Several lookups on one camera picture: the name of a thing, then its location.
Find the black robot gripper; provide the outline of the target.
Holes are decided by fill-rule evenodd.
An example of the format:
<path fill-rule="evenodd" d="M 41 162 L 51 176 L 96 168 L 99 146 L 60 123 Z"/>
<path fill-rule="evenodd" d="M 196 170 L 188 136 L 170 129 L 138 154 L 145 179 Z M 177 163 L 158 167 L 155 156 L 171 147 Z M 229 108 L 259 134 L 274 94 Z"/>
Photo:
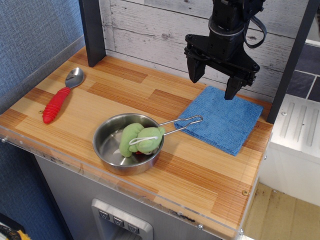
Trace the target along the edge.
<path fill-rule="evenodd" d="M 187 34 L 184 54 L 190 80 L 198 82 L 206 66 L 228 75 L 225 100 L 232 100 L 242 87 L 251 86 L 260 67 L 244 50 L 248 27 L 245 24 L 235 31 L 225 31 L 213 26 L 208 36 Z"/>

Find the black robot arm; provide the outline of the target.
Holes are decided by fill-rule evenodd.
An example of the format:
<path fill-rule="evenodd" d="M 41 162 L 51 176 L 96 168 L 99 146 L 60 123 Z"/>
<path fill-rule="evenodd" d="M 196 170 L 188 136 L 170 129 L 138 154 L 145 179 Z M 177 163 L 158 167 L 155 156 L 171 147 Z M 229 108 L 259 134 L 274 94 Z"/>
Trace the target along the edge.
<path fill-rule="evenodd" d="M 263 10 L 262 0 L 214 0 L 208 21 L 209 35 L 188 34 L 184 53 L 189 78 L 196 83 L 207 66 L 227 75 L 224 98 L 232 100 L 242 87 L 251 86 L 260 66 L 245 52 L 259 47 L 263 41 L 249 44 L 246 34 L 250 23 L 256 24 L 264 35 L 265 25 L 255 16 Z"/>

